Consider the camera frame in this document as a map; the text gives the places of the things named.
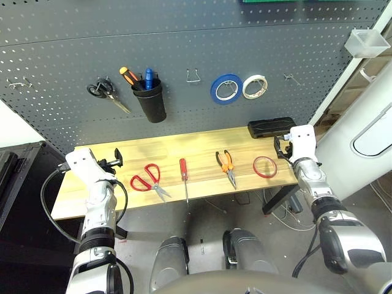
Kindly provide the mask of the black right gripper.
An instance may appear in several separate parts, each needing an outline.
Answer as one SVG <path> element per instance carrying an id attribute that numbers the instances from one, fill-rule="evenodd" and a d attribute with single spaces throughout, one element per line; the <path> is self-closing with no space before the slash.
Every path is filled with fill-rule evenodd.
<path id="1" fill-rule="evenodd" d="M 290 159 L 291 142 L 290 141 L 280 141 L 281 149 L 276 151 L 278 158 Z"/>

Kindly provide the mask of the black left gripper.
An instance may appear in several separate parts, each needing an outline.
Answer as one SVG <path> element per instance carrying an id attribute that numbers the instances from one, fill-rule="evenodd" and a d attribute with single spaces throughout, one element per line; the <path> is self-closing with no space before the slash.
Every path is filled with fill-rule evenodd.
<path id="1" fill-rule="evenodd" d="M 116 174 L 114 166 L 122 167 L 123 166 L 123 157 L 118 148 L 115 149 L 115 159 L 113 161 L 108 162 L 106 159 L 102 159 L 97 161 L 99 167 L 101 167 L 105 172 L 110 173 L 112 175 Z"/>

